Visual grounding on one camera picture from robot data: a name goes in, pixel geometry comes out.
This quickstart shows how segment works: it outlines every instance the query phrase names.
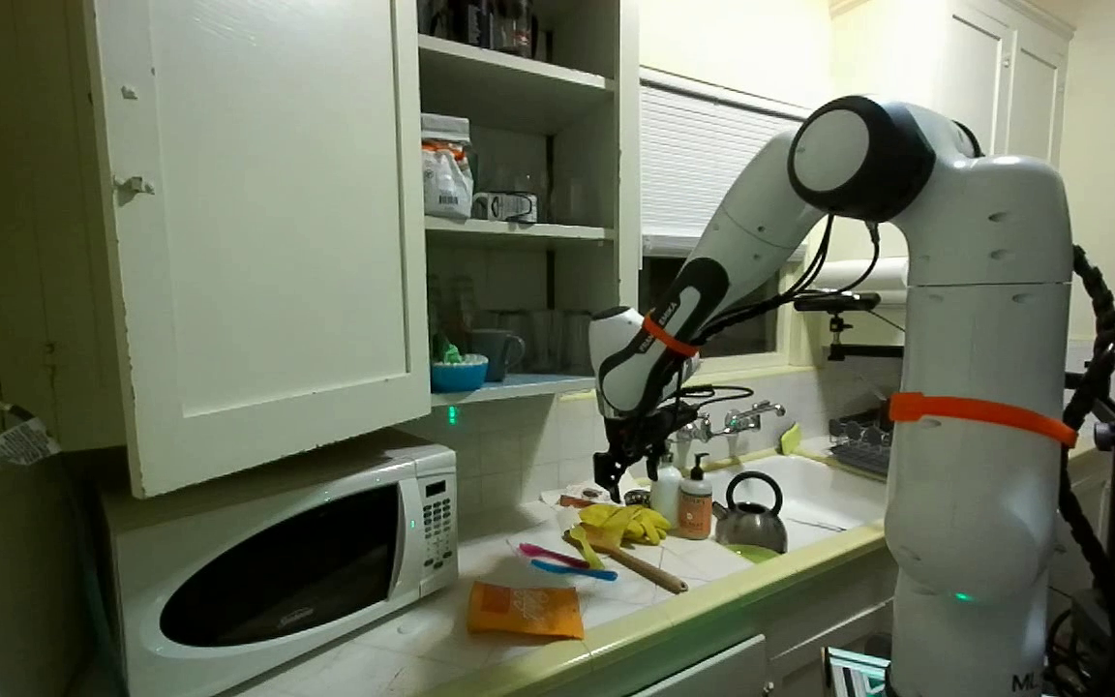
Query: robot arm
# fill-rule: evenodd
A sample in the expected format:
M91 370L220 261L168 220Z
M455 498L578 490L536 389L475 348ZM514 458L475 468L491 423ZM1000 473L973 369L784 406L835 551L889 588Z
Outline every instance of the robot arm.
M674 397L688 358L820 211L895 220L911 246L888 508L895 694L1037 694L1044 554L1074 438L1048 418L1065 389L1070 203L1042 161L978 157L959 123L866 98L830 100L772 139L664 300L594 325L607 433L595 478L616 490L622 468L653 462L695 418Z

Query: bottle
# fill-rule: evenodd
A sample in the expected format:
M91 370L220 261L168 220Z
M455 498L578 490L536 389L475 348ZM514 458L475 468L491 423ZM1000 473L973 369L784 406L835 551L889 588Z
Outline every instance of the bottle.
M652 508L671 522L671 529L679 526L679 482L682 482L679 462L674 451L666 451L658 462L658 478L652 482Z
M713 533L713 482L706 478L706 451L688 468L688 478L679 482L679 536Z

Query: kitchen counter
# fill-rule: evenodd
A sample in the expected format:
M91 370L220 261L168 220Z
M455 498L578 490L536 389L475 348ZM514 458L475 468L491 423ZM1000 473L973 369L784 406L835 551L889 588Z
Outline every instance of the kitchen counter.
M395 619L385 619L344 641L333 641L307 662L279 668L243 694L518 694L536 690L567 668L613 662L616 649L639 638L664 636L687 619L737 601L759 601L784 592L820 570L884 551L880 526L860 526L806 551L772 558L763 564L723 551L722 540L666 536L664 547L634 547L639 558L688 580L688 592L674 594L647 578L620 570L616 580L549 578L524 561L518 540L568 551L563 529L575 511L553 498L524 503L507 529L474 533L461 540L461 580ZM467 583L575 583L581 592L586 636L581 638L514 638L464 629Z

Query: white microwave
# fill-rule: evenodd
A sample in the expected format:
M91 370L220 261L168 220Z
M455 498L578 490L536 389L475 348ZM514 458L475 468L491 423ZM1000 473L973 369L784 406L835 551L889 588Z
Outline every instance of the white microwave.
M456 578L456 458L407 433L163 498L98 487L93 561L127 694L220 694Z

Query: kettle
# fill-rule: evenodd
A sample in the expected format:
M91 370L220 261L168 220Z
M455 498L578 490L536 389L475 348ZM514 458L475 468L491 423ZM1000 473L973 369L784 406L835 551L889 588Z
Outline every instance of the kettle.
M763 478L772 490L775 490L775 503L763 508L763 503L737 503L737 487L744 478ZM787 522L778 518L784 516L784 487L775 474L766 473L741 473L737 478L728 478L723 487L723 508L717 503L717 540L728 540L728 547L766 547L775 554L787 554Z

